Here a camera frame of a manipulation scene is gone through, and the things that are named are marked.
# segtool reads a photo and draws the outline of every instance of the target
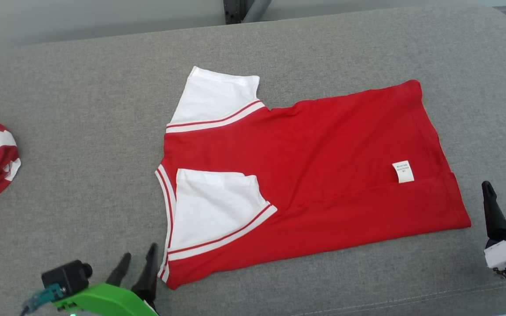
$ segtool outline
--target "metal frame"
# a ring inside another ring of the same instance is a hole
[[[258,22],[271,0],[224,0],[226,24]]]

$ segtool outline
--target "gray fabric surface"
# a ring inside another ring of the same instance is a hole
[[[128,287],[149,244],[163,248],[153,171],[194,65],[259,75],[259,98],[276,108],[419,80],[473,226],[217,273],[176,291],[159,284],[163,316],[506,313],[506,285],[484,262],[480,188],[492,181],[506,214],[506,16],[414,7],[0,54],[0,122],[22,160],[0,194],[0,316],[18,314],[44,270],[80,259],[96,284],[130,251]]]

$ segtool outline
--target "gray couch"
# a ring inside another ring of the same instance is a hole
[[[22,167],[0,194],[0,316],[41,272],[73,259],[103,282],[132,252],[163,248],[153,174],[192,68],[261,77],[269,107],[417,79],[472,228],[213,274],[176,291],[162,316],[497,315],[506,284],[486,268],[480,184],[506,214],[506,16],[413,7],[22,47],[0,54],[0,122]],[[50,306],[40,315],[58,314]]]

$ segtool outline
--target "wall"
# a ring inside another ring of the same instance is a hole
[[[263,20],[455,3],[506,6],[506,0],[273,0]],[[223,0],[0,0],[0,48],[223,24]]]

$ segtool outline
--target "care label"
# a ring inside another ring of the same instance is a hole
[[[395,171],[398,173],[399,183],[414,181],[413,172],[411,171],[411,167],[409,166],[409,162],[405,160],[404,162],[396,162],[392,164],[394,166]]]

